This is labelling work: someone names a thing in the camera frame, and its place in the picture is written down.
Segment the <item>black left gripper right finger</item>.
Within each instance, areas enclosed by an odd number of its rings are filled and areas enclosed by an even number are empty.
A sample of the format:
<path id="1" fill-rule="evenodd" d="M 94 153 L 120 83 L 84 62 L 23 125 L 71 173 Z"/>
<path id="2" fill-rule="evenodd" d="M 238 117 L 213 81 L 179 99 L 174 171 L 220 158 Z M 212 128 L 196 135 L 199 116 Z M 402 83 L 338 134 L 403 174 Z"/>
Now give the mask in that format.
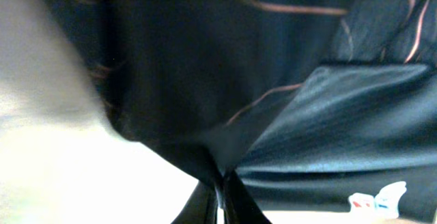
<path id="1" fill-rule="evenodd" d="M 227 173 L 223 178 L 221 200 L 227 224 L 272 224 L 235 171 Z"/>

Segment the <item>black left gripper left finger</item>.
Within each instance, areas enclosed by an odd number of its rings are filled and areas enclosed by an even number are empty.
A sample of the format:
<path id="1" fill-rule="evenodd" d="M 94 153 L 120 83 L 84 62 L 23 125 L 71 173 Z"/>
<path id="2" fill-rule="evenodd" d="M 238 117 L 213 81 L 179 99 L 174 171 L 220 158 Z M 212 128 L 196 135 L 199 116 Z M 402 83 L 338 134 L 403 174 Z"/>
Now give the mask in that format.
<path id="1" fill-rule="evenodd" d="M 215 191 L 199 182 L 171 224 L 216 224 L 217 208 Z"/>

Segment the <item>black printed cycling jersey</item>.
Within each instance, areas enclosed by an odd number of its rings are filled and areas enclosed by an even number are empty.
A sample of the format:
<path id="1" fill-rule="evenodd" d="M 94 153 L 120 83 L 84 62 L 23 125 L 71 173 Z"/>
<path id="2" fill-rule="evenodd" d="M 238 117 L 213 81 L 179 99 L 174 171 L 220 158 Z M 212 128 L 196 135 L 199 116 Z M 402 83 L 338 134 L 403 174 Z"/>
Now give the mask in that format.
<path id="1" fill-rule="evenodd" d="M 436 0 L 44 0 L 112 128 L 267 210 L 430 223 Z"/>

